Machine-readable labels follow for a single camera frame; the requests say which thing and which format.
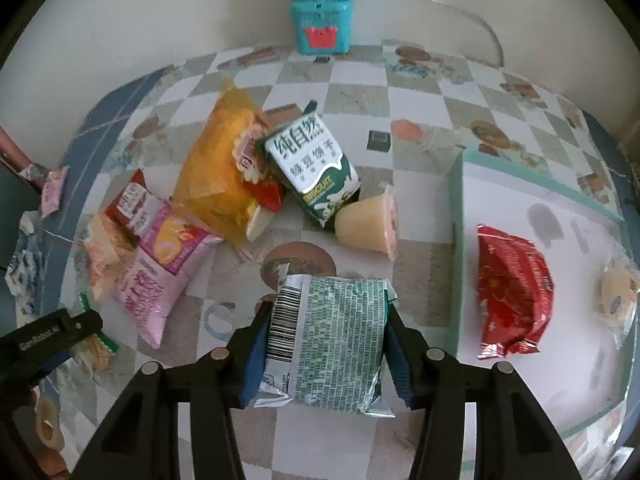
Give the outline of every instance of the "pink wrapper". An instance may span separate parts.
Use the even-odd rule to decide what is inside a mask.
[[[156,214],[113,293],[133,314],[140,336],[151,347],[159,348],[175,302],[207,251],[221,241],[169,205]]]
[[[62,189],[65,187],[67,171],[69,171],[69,166],[49,171],[47,181],[42,187],[42,197],[40,199],[43,218],[60,209],[60,199],[62,198]]]

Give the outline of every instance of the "teal container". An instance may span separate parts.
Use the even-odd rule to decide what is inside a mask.
[[[301,54],[346,54],[353,0],[293,0],[291,15]]]

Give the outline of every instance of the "screw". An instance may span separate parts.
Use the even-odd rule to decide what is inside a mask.
[[[429,348],[427,350],[427,357],[432,361],[442,361],[444,359],[444,352],[439,348]]]
[[[219,346],[218,348],[214,348],[209,355],[216,361],[222,361],[222,359],[229,357],[229,350],[223,346]]]
[[[513,372],[513,365],[508,361],[500,361],[496,366],[503,374],[510,374]]]
[[[142,365],[140,370],[145,375],[153,375],[158,371],[159,365],[155,361],[148,361]]]

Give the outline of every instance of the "blue gripper pad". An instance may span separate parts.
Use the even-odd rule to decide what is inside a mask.
[[[258,393],[262,374],[264,373],[264,362],[267,353],[267,332],[269,323],[263,324],[260,332],[255,338],[249,358],[246,360],[244,367],[244,387],[240,392],[240,405],[244,409],[249,405],[251,399]]]
[[[404,400],[407,406],[411,407],[414,403],[415,394],[411,388],[409,362],[404,356],[400,341],[391,323],[387,323],[385,327],[384,353],[398,397]]]

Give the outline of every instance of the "checkered tablecloth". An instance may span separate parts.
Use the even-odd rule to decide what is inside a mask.
[[[409,48],[398,51],[399,46]],[[74,177],[71,202],[51,228],[63,236],[79,236],[91,215],[122,190],[137,168],[142,168],[151,192],[169,197],[225,78],[233,78],[265,110],[291,103],[304,109],[309,100],[316,100],[318,112],[358,170],[363,181],[361,198],[379,194],[384,183],[394,185],[398,259],[392,264],[383,254],[341,246],[335,236],[305,217],[289,196],[283,211],[254,243],[238,251],[225,242],[210,254],[174,307],[160,349],[139,338],[128,314],[113,300],[94,303],[104,320],[104,332],[121,344],[121,350],[111,369],[95,380],[73,361],[50,378],[60,393],[70,466],[142,364],[194,362],[211,348],[224,345],[233,330],[251,322],[256,302],[272,292],[260,277],[264,257],[285,242],[303,241],[323,248],[340,276],[392,280],[405,323],[421,330],[432,346],[444,345],[453,255],[447,172],[456,148],[450,146],[488,150],[549,173],[618,211],[609,173],[582,112],[522,76],[460,57],[421,55],[418,46],[398,41],[353,46],[345,56],[319,59],[301,56],[289,47],[274,50],[275,56],[252,66],[231,63],[218,68],[254,48],[187,60],[158,73],[135,106],[122,105],[126,113],[96,120],[100,126],[86,123],[72,150],[80,143],[92,146],[94,136],[90,160],[93,165],[99,163],[95,171],[87,163]],[[415,123],[420,134],[392,134],[397,120]],[[504,137],[474,140],[478,121],[495,125]],[[83,181],[88,178],[92,179],[89,184]],[[88,192],[74,195],[82,186]],[[78,211],[71,213],[73,207]],[[65,224],[69,218],[72,225]],[[84,263],[82,249],[71,247],[66,267],[62,265],[60,306],[78,307],[78,292],[86,290]],[[62,273],[62,269],[51,272]],[[234,411],[247,478],[406,478],[423,414],[407,412],[388,373],[383,395],[397,418],[376,420],[296,404],[277,410]],[[185,458],[190,452],[188,418],[188,406],[181,406],[178,434]],[[582,458],[594,456],[597,441],[609,431],[606,428],[598,430],[597,436],[592,430],[589,438],[584,437],[591,444],[580,444],[576,453]],[[190,460],[181,462],[183,478],[188,480],[193,475]],[[585,474],[592,466],[593,460]]]

